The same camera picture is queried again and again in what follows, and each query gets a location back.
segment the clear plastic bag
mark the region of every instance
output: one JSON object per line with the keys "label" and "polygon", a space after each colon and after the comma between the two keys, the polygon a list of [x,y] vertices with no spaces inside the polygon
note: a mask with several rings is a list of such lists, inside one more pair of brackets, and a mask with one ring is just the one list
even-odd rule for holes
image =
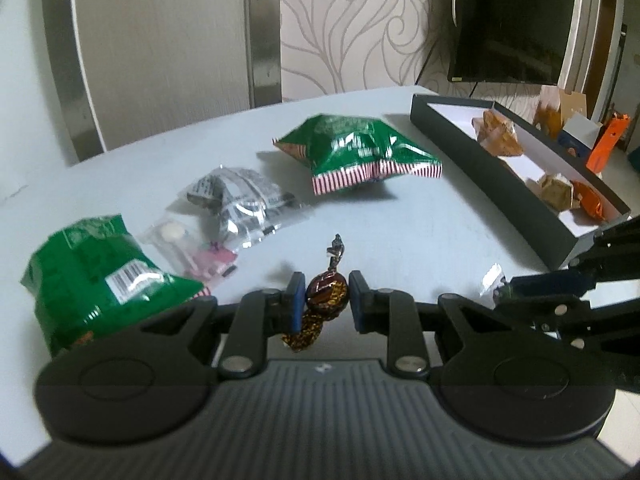
{"label": "clear plastic bag", "polygon": [[479,303],[493,309],[495,307],[494,293],[505,280],[500,264],[493,264],[491,269],[482,277],[479,288]]}
{"label": "clear plastic bag", "polygon": [[218,219],[218,242],[233,252],[306,218],[306,206],[293,194],[245,168],[217,168],[183,195]]}
{"label": "clear plastic bag", "polygon": [[153,244],[176,272],[199,280],[210,288],[235,270],[236,254],[217,242],[210,242],[176,219],[165,217],[140,236]]}
{"label": "clear plastic bag", "polygon": [[494,156],[519,156],[524,153],[518,143],[513,121],[494,110],[485,110],[482,118],[473,118],[478,143]]}

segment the white candy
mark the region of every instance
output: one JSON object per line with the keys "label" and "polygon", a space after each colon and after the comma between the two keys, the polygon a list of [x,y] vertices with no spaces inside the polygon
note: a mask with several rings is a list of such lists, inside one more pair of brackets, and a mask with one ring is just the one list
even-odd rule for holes
{"label": "white candy", "polygon": [[178,222],[167,222],[160,228],[160,236],[165,242],[177,242],[187,234],[186,229]]}

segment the wall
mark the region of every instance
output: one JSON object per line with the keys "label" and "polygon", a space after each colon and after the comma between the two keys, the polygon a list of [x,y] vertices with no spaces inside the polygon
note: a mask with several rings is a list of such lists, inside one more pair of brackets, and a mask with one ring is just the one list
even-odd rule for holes
{"label": "wall", "polygon": [[622,21],[627,26],[625,49],[612,100],[617,111],[634,116],[640,103],[640,64],[634,61],[640,56],[640,0],[625,0]]}
{"label": "wall", "polygon": [[[413,84],[427,57],[421,85],[448,95],[471,91],[471,84],[447,81],[451,0],[281,0],[281,12],[285,99]],[[539,92],[540,86],[480,84],[475,95],[531,119]]]}
{"label": "wall", "polygon": [[0,0],[0,203],[77,161],[47,55],[40,0]]}

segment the chocolate candy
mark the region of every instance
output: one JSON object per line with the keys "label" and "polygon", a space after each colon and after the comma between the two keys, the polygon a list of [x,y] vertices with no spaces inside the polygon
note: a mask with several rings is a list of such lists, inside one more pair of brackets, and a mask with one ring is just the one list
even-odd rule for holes
{"label": "chocolate candy", "polygon": [[347,280],[336,271],[344,253],[340,235],[335,235],[331,247],[326,251],[331,255],[329,269],[318,274],[306,288],[307,310],[302,316],[302,330],[298,334],[282,337],[294,352],[311,346],[322,332],[322,324],[340,316],[349,302]]}

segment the barcode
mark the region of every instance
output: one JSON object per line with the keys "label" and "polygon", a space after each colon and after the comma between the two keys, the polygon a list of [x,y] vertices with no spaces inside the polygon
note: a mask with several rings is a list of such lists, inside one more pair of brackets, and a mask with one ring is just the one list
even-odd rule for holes
{"label": "barcode", "polygon": [[127,303],[149,285],[163,280],[162,272],[140,260],[131,260],[104,279],[119,304]]}

